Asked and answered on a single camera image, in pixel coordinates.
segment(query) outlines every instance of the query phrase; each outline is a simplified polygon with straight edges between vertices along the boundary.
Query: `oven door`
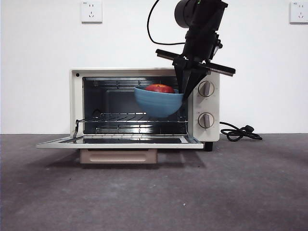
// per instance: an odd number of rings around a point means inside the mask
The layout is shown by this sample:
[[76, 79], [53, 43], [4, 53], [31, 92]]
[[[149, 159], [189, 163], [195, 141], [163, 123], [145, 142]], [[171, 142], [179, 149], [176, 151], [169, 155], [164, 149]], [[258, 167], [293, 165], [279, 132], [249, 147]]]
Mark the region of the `oven door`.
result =
[[201, 142], [187, 135], [86, 135], [37, 144], [37, 148], [76, 149], [203, 149], [203, 147]]

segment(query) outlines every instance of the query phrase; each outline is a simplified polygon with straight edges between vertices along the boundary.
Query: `black cable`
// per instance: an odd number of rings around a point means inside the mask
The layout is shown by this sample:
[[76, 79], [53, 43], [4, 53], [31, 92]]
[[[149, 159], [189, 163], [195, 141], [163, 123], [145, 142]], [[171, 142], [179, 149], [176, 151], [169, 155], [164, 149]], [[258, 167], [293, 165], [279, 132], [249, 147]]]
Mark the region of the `black cable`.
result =
[[[225, 122], [220, 122], [220, 124], [228, 125], [234, 129], [222, 129], [220, 132], [227, 136], [228, 140], [231, 142], [239, 141], [243, 137], [249, 137], [254, 140], [262, 140], [262, 137], [260, 137], [258, 134], [253, 133], [255, 130], [252, 126], [246, 125], [245, 127], [242, 127], [241, 129], [237, 128], [236, 126], [232, 124], [228, 124]], [[231, 136], [238, 136], [238, 138], [232, 139]]]
[[150, 34], [150, 30], [149, 30], [149, 22], [150, 22], [150, 18], [151, 18], [151, 14], [152, 14], [152, 11], [154, 10], [155, 6], [157, 5], [157, 3], [159, 2], [159, 0], [156, 0], [156, 2], [154, 3], [154, 5], [152, 6], [152, 9], [150, 10], [150, 13], [149, 13], [149, 16], [148, 16], [148, 22], [146, 24], [146, 28], [148, 29], [148, 35], [149, 35], [149, 38], [150, 40], [155, 43], [155, 44], [159, 44], [159, 45], [180, 45], [180, 44], [185, 44], [185, 42], [177, 42], [177, 43], [162, 43], [162, 42], [155, 42], [152, 37], [151, 37], [151, 34]]

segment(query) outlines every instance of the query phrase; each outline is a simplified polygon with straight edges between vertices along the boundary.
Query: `black robotic arm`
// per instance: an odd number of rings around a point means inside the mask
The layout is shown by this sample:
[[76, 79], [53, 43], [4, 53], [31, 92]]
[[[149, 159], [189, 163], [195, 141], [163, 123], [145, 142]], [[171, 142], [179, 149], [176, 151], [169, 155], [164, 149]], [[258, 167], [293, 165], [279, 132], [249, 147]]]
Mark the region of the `black robotic arm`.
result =
[[211, 63], [217, 50], [222, 48], [216, 31], [227, 7], [228, 5], [221, 0], [181, 0], [175, 8], [174, 15], [178, 25], [189, 28], [183, 52], [175, 54], [156, 50], [156, 53], [159, 57], [173, 60], [179, 92], [184, 93], [183, 100], [186, 100], [197, 84], [212, 71], [228, 76], [235, 74], [233, 68]]

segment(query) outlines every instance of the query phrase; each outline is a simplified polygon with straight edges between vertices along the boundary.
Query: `oven knob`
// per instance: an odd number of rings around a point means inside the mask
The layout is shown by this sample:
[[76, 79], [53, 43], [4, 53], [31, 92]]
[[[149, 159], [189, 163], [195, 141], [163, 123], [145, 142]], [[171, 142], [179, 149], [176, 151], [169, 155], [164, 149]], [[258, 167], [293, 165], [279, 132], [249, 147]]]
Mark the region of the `oven knob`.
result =
[[209, 97], [214, 93], [214, 85], [209, 81], [201, 82], [198, 87], [198, 92], [203, 97]]
[[210, 128], [214, 124], [214, 117], [210, 113], [202, 113], [199, 115], [198, 124], [205, 129]]

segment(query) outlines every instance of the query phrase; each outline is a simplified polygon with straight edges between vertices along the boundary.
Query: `red apple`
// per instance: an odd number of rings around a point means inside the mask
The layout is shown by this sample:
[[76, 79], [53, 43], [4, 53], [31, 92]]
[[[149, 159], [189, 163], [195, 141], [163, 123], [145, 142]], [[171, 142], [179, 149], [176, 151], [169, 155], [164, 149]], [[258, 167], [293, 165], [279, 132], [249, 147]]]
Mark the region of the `red apple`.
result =
[[164, 85], [164, 84], [152, 84], [145, 88], [146, 90], [162, 92], [162, 93], [174, 93], [172, 87]]

